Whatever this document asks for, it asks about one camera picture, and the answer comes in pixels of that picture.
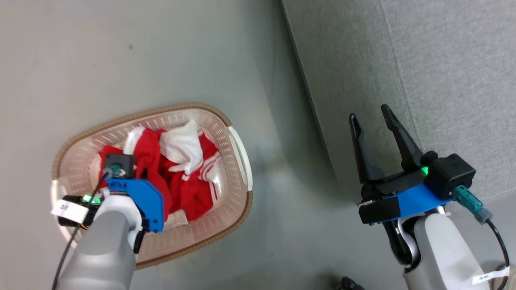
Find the plastic basket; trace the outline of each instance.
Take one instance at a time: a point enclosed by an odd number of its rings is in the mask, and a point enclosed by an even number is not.
[[[98,151],[124,142],[136,126],[170,129],[194,120],[213,141],[221,155],[218,177],[221,196],[214,207],[188,225],[165,226],[162,233],[145,235],[137,269],[154,266],[209,245],[236,230],[246,219],[252,203],[252,173],[244,145],[229,119],[214,107],[189,103],[163,107],[120,118],[88,131],[59,150],[52,170],[52,206],[64,195],[90,194],[98,181]],[[73,228],[61,227],[65,239]],[[79,232],[73,243],[82,237]]]

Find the brown basket rim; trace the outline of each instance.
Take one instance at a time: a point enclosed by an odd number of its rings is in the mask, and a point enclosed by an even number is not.
[[[215,107],[212,107],[210,105],[203,104],[203,103],[184,103],[184,104],[179,104],[179,105],[170,105],[170,106],[165,106],[165,107],[160,107],[160,108],[156,108],[156,109],[150,109],[147,111],[130,114],[125,117],[121,117],[121,118],[106,122],[104,124],[97,125],[89,130],[83,131],[83,132],[73,136],[68,141],[66,141],[61,146],[61,148],[59,148],[59,150],[57,151],[56,157],[54,158],[54,163],[52,165],[52,179],[53,180],[59,179],[59,177],[60,177],[59,171],[60,171],[61,161],[62,161],[65,153],[68,151],[68,149],[72,145],[77,143],[78,141],[80,141],[90,135],[93,135],[95,133],[109,129],[113,126],[127,123],[130,121],[136,120],[136,119],[150,117],[152,115],[158,115],[158,114],[162,114],[162,113],[166,113],[166,112],[170,112],[170,111],[185,110],[185,109],[202,109],[202,110],[209,111],[212,114],[216,115],[220,120],[222,120],[222,122],[224,122],[224,124],[226,126],[231,126],[231,121],[224,115],[224,113],[222,113]]]
[[[73,136],[68,141],[66,141],[61,146],[61,148],[57,152],[56,157],[54,159],[54,163],[52,165],[52,179],[53,180],[59,179],[59,177],[60,177],[60,165],[61,165],[62,159],[63,159],[64,155],[66,154],[66,152],[68,151],[68,149],[71,146],[73,146],[75,143],[77,143],[78,141],[80,141],[80,140],[82,140],[82,139],[84,139],[84,138],[86,138],[86,137],[88,137],[90,135],[93,135],[93,134],[96,134],[98,132],[101,132],[101,131],[104,131],[106,129],[109,129],[109,128],[113,127],[113,126],[117,126],[117,125],[120,125],[120,124],[123,124],[123,123],[127,123],[127,122],[130,122],[132,120],[136,120],[136,119],[140,119],[140,118],[145,118],[145,117],[150,117],[152,115],[158,115],[158,114],[162,114],[162,113],[169,112],[169,111],[184,110],[184,109],[202,109],[202,110],[206,110],[206,111],[209,111],[209,112],[213,113],[214,115],[216,115],[220,120],[222,120],[222,122],[226,126],[231,126],[232,125],[231,121],[226,117],[226,115],[224,115],[224,113],[222,113],[221,111],[219,111],[215,107],[212,107],[210,105],[203,104],[203,103],[184,103],[184,104],[179,104],[179,105],[170,105],[170,106],[165,106],[165,107],[160,107],[160,108],[156,108],[156,109],[150,109],[150,110],[142,111],[142,112],[139,112],[139,113],[130,114],[130,115],[127,115],[125,117],[121,117],[121,118],[118,118],[116,120],[113,120],[113,121],[110,121],[110,122],[106,122],[106,123],[97,125],[97,126],[91,128],[89,130],[83,131],[83,132]],[[212,243],[222,239],[223,237],[233,233],[242,223],[244,223],[244,221],[246,220],[247,216],[249,215],[249,212],[251,210],[252,201],[253,201],[253,191],[251,190],[251,191],[247,192],[246,205],[245,205],[244,211],[242,212],[240,217],[237,219],[237,221],[234,224],[232,224],[230,227],[226,228],[225,230],[221,231],[220,233],[218,233],[218,234],[216,234],[216,235],[214,235],[212,237],[209,237],[209,238],[207,238],[205,240],[202,240],[202,241],[200,241],[198,243],[195,243],[195,244],[193,244],[193,245],[191,245],[191,246],[189,246],[187,248],[181,249],[179,251],[176,251],[176,252],[173,252],[173,253],[170,253],[170,254],[166,254],[166,255],[163,255],[163,256],[158,257],[158,258],[154,258],[154,259],[150,259],[150,260],[147,260],[147,261],[143,261],[143,262],[137,263],[136,264],[136,269],[137,270],[144,269],[144,268],[147,268],[147,267],[156,266],[156,265],[164,263],[164,262],[168,262],[168,261],[173,260],[173,259],[175,259],[177,257],[181,257],[183,255],[186,255],[186,254],[189,254],[191,252],[197,251],[200,248],[206,247],[207,245],[212,244]]]

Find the label sticker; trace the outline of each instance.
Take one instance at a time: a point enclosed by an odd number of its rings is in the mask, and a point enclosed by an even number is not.
[[[184,210],[178,210],[169,215],[169,219],[172,220],[172,226],[178,227],[180,225],[188,224],[188,219],[186,218],[186,214]]]
[[[481,283],[481,282],[484,282],[484,281],[489,281],[489,280],[491,280],[493,278],[509,276],[509,270],[510,270],[509,268],[510,267],[507,267],[507,268],[505,268],[503,270],[500,270],[500,271],[494,271],[494,272],[490,272],[490,273],[486,273],[486,274],[475,276],[475,277],[473,277],[473,285]]]
[[[88,214],[88,209],[82,205],[60,199],[57,201],[51,213],[55,216],[67,218],[77,223],[83,223],[86,215]]]

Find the black cable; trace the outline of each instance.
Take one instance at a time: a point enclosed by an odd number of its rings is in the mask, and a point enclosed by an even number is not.
[[[97,186],[93,190],[93,193],[91,194],[90,200],[86,204],[86,208],[87,209],[90,208],[90,205],[91,205],[91,203],[94,200],[95,194],[97,193],[97,191],[99,191],[99,188],[101,187],[102,182],[104,182],[104,179],[106,179],[106,177],[108,175],[109,175],[109,173],[105,173],[102,176],[102,178],[100,178],[99,183],[97,184]],[[75,235],[77,235],[77,232],[79,231],[79,228],[80,228],[80,224],[78,224],[75,227],[75,230],[73,230],[73,233],[70,236],[70,239],[68,240],[68,243],[66,244],[66,247],[64,248],[63,254],[61,256],[61,260],[59,261],[59,265],[57,266],[56,275],[54,276],[54,282],[52,283],[52,290],[56,290],[56,288],[57,288],[57,280],[59,279],[59,275],[61,274],[61,268],[63,267],[63,264],[65,263],[66,255],[68,254],[68,250],[70,249],[70,246],[72,245],[72,242],[75,239]]]
[[[493,222],[490,219],[487,219],[486,223],[489,225],[489,227],[491,227],[491,230],[493,230],[493,233],[496,236],[498,243],[500,244],[500,248],[502,249],[502,253],[504,255],[505,267],[507,268],[507,267],[509,267],[510,263],[509,263],[509,254],[507,253],[507,248],[505,247],[504,240],[502,240],[502,236],[500,236],[500,232],[494,226]],[[505,287],[505,284],[507,284],[508,279],[509,279],[509,277],[504,276],[502,283],[498,287],[498,290],[502,290]]]

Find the red and white garment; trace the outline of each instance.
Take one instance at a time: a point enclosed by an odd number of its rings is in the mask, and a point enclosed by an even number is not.
[[[188,221],[199,218],[220,195],[209,174],[220,158],[217,148],[193,121],[162,133],[159,144],[163,176],[171,180],[170,213],[183,210]]]
[[[99,152],[102,167],[108,153],[122,150],[106,146]],[[123,153],[135,156],[136,178],[146,178],[162,193],[165,220],[169,215],[176,224],[196,220],[220,196],[214,184],[220,154],[193,121],[169,131],[134,128],[127,136]]]

